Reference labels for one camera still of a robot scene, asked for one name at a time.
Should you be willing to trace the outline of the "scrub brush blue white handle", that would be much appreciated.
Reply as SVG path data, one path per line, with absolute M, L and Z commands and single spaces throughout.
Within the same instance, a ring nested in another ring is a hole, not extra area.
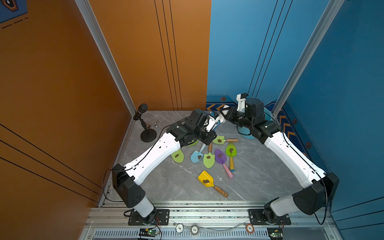
M 208 132 L 214 131 L 220 124 L 223 124 L 226 121 L 223 114 L 217 111 L 210 111 L 208 116 L 208 124 L 205 126 L 205 129 Z

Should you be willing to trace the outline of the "green pointed shovel wooden handle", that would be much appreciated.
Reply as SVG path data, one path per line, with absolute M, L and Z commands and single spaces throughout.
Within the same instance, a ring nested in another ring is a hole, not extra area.
M 215 163 L 215 155 L 212 154 L 213 143 L 210 143 L 207 154 L 204 154 L 203 164 L 207 169 L 210 169 Z

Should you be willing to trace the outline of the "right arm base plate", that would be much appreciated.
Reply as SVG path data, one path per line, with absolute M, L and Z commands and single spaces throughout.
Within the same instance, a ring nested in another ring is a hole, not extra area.
M 289 215 L 281 217 L 276 216 L 273 212 L 266 209 L 249 209 L 249 220 L 252 225 L 291 225 Z

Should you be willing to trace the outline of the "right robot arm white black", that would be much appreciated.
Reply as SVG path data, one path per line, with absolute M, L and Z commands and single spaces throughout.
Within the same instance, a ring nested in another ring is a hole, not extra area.
M 340 179 L 326 173 L 292 144 L 281 125 L 265 112 L 259 99 L 241 98 L 238 107 L 220 110 L 225 120 L 250 131 L 250 135 L 272 150 L 299 181 L 302 189 L 290 196 L 276 198 L 264 206 L 263 218 L 269 224 L 296 212 L 314 215 L 332 202 Z

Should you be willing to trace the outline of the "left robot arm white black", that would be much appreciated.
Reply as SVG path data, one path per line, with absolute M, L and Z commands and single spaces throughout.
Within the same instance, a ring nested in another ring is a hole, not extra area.
M 209 145 L 217 137 L 215 128 L 224 122 L 219 112 L 208 114 L 195 109 L 189 117 L 166 126 L 166 132 L 135 160 L 124 166 L 116 164 L 111 170 L 113 187 L 125 205 L 134 209 L 145 223 L 152 223 L 156 208 L 141 184 L 162 161 L 182 147 L 194 141 Z

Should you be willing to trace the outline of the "light green trowel wooden handle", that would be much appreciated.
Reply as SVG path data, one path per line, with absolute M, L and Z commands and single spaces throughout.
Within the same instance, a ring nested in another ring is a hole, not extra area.
M 226 139 L 224 136 L 217 136 L 214 140 L 213 143 L 217 145 L 223 145 L 224 143 L 237 143 L 239 140 L 238 139 Z

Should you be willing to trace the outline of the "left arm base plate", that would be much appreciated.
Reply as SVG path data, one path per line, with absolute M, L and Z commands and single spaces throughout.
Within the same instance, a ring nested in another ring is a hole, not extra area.
M 130 210 L 129 226 L 167 226 L 170 220 L 169 209 L 155 209 L 147 217 L 142 217 L 137 211 Z

